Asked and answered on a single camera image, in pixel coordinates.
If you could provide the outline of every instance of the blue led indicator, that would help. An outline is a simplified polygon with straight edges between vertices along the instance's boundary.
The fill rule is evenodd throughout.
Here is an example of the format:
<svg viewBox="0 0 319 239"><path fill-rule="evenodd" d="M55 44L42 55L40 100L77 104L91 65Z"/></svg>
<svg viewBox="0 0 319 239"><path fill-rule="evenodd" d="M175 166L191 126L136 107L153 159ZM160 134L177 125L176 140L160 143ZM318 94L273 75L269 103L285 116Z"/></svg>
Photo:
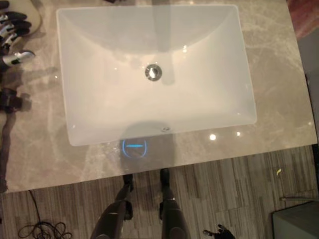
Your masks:
<svg viewBox="0 0 319 239"><path fill-rule="evenodd" d="M144 145L141 145L141 144L128 144L128 145L126 145L126 147L128 147L128 148L142 148L142 147L144 147Z"/></svg>
<svg viewBox="0 0 319 239"><path fill-rule="evenodd" d="M122 152L123 154L128 157L128 158L132 158L132 156L128 155L128 153L125 151L125 148L143 148L144 147L144 152L141 156L137 157L137 158L143 158L147 151L148 151L148 145L146 143L146 140L144 140L144 145L143 144L128 144L128 145L125 145L125 140L123 140L122 142Z"/></svg>

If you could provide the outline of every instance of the sink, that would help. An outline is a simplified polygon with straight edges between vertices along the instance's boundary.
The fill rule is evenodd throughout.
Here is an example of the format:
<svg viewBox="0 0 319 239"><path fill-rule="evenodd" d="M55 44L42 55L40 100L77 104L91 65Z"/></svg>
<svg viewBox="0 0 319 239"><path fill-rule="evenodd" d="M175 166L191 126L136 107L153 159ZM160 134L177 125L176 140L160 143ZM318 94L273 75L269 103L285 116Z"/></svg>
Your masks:
<svg viewBox="0 0 319 239"><path fill-rule="evenodd" d="M235 5L62 8L57 22L71 145L257 120Z"/></svg>

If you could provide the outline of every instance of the beige marble countertop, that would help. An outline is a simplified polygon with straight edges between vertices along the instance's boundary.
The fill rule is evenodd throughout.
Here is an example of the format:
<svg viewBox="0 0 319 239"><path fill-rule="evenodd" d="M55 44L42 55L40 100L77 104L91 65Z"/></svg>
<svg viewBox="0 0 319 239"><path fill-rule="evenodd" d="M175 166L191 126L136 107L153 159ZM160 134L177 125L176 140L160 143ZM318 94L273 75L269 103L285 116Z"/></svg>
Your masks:
<svg viewBox="0 0 319 239"><path fill-rule="evenodd" d="M150 0L116 4L152 4ZM229 3L239 8L258 120L255 124L152 137L146 157L125 158L121 143L73 147L68 142L55 12L110 5L101 0L35 0L39 31L21 44L37 57L3 76L30 94L32 108L16 113L11 131L8 190L76 183L163 167L237 157L316 143L312 109L285 0L159 0L156 4Z"/></svg>

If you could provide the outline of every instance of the black cable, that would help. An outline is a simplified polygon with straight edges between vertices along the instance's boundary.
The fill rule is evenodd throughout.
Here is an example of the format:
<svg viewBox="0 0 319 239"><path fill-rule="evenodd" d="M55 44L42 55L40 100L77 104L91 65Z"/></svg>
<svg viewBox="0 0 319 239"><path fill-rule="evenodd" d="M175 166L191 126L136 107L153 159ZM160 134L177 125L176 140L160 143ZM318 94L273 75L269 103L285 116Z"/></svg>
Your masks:
<svg viewBox="0 0 319 239"><path fill-rule="evenodd" d="M38 222L35 225L26 225L18 231L19 238L27 238L32 236L34 239L71 239L72 233L65 232L66 225L63 222L59 222L55 225L41 221L38 205L36 200L29 190L30 196L33 200Z"/></svg>

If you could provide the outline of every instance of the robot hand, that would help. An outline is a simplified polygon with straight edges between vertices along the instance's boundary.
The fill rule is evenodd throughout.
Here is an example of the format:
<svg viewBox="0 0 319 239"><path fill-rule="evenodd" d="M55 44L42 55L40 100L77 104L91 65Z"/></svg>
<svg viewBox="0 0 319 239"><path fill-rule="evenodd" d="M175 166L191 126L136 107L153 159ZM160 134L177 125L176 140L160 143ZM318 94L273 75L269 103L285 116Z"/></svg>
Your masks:
<svg viewBox="0 0 319 239"><path fill-rule="evenodd" d="M203 233L208 236L214 236L215 239L236 239L234 235L223 225L218 224L218 233L212 233L208 230L204 230Z"/></svg>

